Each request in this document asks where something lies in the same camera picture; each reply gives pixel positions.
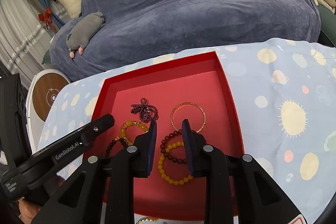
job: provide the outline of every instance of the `yellow sun pattern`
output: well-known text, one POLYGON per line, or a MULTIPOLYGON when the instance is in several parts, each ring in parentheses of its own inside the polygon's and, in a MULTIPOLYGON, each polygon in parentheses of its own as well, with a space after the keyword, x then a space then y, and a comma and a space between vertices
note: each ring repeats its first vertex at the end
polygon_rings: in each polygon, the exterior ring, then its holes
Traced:
POLYGON ((310 50, 310 54, 315 58, 316 63, 320 64, 321 66, 325 66, 327 61, 324 58, 323 54, 315 49, 310 50))
POLYGON ((290 137, 300 136, 306 130, 307 119, 305 109, 294 101, 285 101, 282 103, 280 109, 279 124, 283 128, 284 134, 290 137))

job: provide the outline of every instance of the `yellow bead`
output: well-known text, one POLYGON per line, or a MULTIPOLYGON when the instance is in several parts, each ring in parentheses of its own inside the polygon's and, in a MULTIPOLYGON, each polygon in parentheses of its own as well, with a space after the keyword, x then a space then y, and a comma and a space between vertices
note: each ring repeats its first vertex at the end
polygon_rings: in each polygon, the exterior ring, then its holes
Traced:
POLYGON ((146 131, 147 130, 147 126, 144 124, 144 123, 140 123, 138 125, 143 131, 146 131))

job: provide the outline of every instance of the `blue gray blanket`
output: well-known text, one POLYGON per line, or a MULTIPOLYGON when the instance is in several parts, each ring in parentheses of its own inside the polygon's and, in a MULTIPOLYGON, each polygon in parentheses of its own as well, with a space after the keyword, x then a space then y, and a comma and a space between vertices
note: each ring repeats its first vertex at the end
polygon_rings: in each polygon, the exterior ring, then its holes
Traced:
POLYGON ((50 48, 53 66, 71 81, 187 48, 262 42, 272 37, 316 42, 313 0, 82 0, 83 17, 101 11, 105 27, 82 56, 69 58, 68 22, 50 48))

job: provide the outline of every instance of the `pink spot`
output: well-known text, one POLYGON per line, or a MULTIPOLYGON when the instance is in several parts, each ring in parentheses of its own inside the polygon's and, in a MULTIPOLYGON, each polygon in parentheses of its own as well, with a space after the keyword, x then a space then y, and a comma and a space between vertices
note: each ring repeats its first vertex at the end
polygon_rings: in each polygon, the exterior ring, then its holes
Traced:
POLYGON ((304 94, 308 94, 309 93, 309 88, 307 88, 305 85, 302 86, 302 92, 304 94))
POLYGON ((291 150, 287 150, 285 152, 285 157, 284 157, 285 162, 291 162, 293 158, 294 158, 293 152, 291 150))

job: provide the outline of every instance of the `white sheer curtain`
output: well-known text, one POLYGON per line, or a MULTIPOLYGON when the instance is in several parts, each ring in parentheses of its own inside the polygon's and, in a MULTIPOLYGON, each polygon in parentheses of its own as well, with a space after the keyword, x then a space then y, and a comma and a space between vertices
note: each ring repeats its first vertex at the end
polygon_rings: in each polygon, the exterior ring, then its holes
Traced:
POLYGON ((0 0, 0 60, 12 74, 20 73, 27 89, 44 69, 41 63, 51 40, 37 13, 27 0, 0 0))

